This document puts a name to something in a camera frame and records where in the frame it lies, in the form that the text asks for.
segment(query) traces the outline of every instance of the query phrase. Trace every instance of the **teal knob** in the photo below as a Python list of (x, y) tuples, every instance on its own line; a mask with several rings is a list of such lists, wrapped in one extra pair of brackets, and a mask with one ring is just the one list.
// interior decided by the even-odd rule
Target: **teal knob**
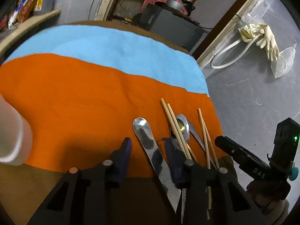
[(298, 177), (298, 174), (299, 174), (299, 168), (293, 167), (292, 174), (289, 176), (290, 181), (294, 181)]

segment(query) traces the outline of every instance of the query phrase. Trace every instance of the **butter knife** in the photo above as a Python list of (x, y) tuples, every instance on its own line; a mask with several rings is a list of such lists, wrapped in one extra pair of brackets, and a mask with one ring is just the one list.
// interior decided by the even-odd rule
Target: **butter knife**
[(133, 123), (133, 131), (144, 148), (151, 165), (163, 186), (171, 206), (176, 212), (181, 196), (181, 190), (177, 189), (172, 181), (170, 169), (158, 149), (149, 123), (144, 118), (136, 118)]

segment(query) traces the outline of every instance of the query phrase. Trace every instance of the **light blue cloth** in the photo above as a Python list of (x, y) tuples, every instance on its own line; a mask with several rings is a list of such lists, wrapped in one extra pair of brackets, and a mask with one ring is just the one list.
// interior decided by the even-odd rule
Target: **light blue cloth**
[(77, 58), (209, 95), (203, 73), (193, 57), (128, 31), (91, 25), (56, 26), (26, 40), (5, 63), (36, 53)]

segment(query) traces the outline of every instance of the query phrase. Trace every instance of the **white hose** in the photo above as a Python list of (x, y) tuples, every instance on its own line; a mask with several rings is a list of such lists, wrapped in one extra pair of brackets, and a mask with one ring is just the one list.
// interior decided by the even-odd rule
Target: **white hose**
[(210, 66), (213, 69), (221, 69), (221, 68), (226, 68), (228, 66), (230, 66), (231, 64), (235, 63), (238, 59), (241, 58), (242, 55), (245, 54), (245, 52), (250, 48), (250, 46), (253, 44), (253, 42), (257, 39), (257, 37), (253, 38), (250, 42), (248, 42), (247, 46), (245, 47), (245, 49), (233, 60), (231, 60), (230, 62), (220, 65), (220, 66), (214, 66), (214, 62), (218, 59), (219, 56), (221, 56), (224, 52), (228, 51), (230, 48), (238, 45), (240, 42), (242, 42), (242, 38), (239, 38), (238, 40), (236, 40), (234, 43), (230, 44), (229, 46), (227, 46), (225, 49), (221, 50), (220, 52), (218, 52), (216, 55), (213, 56), (213, 58), (210, 61)]

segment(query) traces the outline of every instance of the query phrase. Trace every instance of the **metal bowl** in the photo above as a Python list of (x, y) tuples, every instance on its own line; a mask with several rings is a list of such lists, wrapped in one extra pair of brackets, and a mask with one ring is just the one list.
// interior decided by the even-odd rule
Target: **metal bowl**
[(173, 9), (176, 9), (176, 10), (179, 10), (179, 11), (181, 11), (181, 9), (183, 9), (184, 6), (185, 6), (183, 3), (175, 1), (175, 0), (167, 0), (166, 5), (168, 7), (171, 7)]

